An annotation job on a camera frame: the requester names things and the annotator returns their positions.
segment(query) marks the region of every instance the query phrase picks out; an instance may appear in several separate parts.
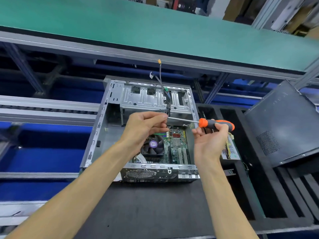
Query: motherboard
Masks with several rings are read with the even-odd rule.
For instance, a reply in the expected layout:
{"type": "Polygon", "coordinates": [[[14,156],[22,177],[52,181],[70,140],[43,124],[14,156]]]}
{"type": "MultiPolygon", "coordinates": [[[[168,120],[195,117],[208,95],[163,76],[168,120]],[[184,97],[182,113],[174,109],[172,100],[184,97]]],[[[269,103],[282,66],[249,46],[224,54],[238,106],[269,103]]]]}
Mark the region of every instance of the motherboard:
{"type": "MultiPolygon", "coordinates": [[[[149,136],[141,148],[147,163],[190,164],[185,128],[168,126],[166,133],[149,136]]],[[[140,163],[136,157],[133,163],[140,163]]]]}

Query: person's left arm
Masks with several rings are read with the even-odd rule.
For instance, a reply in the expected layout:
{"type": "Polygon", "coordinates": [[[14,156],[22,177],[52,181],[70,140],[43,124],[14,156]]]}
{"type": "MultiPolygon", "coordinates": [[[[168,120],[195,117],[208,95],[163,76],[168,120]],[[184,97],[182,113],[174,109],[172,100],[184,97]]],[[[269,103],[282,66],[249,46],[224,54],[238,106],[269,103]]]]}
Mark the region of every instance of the person's left arm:
{"type": "Polygon", "coordinates": [[[116,144],[6,238],[73,238],[120,170],[140,151],[146,138],[168,131],[166,119],[167,115],[159,112],[130,115],[116,144]]]}

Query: green surface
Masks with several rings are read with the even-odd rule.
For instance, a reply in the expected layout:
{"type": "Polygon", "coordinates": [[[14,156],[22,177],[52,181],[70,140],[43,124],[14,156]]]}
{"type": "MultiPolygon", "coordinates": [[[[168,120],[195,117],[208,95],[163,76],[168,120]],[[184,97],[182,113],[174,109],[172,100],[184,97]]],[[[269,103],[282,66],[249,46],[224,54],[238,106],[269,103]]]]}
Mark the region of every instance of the green surface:
{"type": "Polygon", "coordinates": [[[303,71],[319,42],[126,0],[0,0],[0,25],[303,71]]]}

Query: purple fan sticker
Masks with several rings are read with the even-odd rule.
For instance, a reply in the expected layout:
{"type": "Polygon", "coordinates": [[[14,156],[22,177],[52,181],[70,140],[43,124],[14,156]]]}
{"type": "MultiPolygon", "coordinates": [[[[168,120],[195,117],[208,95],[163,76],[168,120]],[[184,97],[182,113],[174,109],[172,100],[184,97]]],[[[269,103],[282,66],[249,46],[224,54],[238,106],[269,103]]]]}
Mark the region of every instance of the purple fan sticker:
{"type": "Polygon", "coordinates": [[[152,141],[150,141],[149,145],[150,145],[151,148],[156,148],[157,147],[157,141],[152,140],[152,141]]]}

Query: hand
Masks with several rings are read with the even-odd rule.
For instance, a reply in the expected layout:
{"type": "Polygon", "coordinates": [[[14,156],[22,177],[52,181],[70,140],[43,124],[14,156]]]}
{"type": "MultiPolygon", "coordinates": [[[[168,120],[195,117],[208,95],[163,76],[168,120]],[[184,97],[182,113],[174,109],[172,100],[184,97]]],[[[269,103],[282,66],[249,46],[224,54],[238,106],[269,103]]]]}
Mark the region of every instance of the hand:
{"type": "Polygon", "coordinates": [[[215,123],[219,132],[212,132],[211,129],[197,127],[192,129],[194,135],[194,160],[195,165],[205,168],[210,165],[219,163],[219,158],[225,148],[228,137],[228,126],[226,124],[215,123]]]}
{"type": "Polygon", "coordinates": [[[124,149],[132,149],[132,156],[138,154],[146,138],[154,133],[168,132],[167,114],[161,112],[136,112],[130,115],[120,142],[124,149]]]}

